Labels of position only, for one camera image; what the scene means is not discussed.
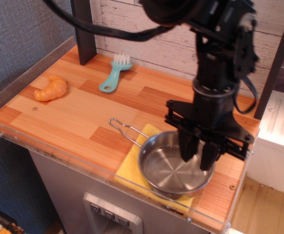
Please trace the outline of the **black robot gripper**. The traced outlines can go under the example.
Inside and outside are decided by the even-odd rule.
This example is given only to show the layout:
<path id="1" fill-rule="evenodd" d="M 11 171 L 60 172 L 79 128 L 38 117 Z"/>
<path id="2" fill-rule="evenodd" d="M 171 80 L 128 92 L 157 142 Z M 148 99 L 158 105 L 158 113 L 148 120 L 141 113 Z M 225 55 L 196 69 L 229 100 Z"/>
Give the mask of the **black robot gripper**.
<path id="1" fill-rule="evenodd" d="M 205 143 L 200 169 L 209 171 L 220 155 L 230 154 L 242 161 L 254 137 L 233 117 L 237 86 L 209 90 L 194 85 L 193 102 L 169 100 L 166 123 L 179 132 L 181 158 L 188 162 L 197 152 L 200 141 Z"/>

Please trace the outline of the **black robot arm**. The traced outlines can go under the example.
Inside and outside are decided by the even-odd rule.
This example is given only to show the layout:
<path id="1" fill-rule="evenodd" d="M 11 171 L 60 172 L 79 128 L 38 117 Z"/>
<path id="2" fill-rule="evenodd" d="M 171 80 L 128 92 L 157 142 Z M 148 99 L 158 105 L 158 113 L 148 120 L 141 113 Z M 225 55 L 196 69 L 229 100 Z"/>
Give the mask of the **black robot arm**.
<path id="1" fill-rule="evenodd" d="M 189 161 L 203 142 L 200 169 L 223 154 L 245 160 L 253 136 L 233 117 L 241 82 L 256 94 L 248 74 L 258 56 L 256 12 L 249 0 L 143 0 L 145 13 L 164 27 L 186 24 L 196 34 L 197 76 L 191 103 L 169 100 L 165 121 L 179 132 L 181 157 Z"/>

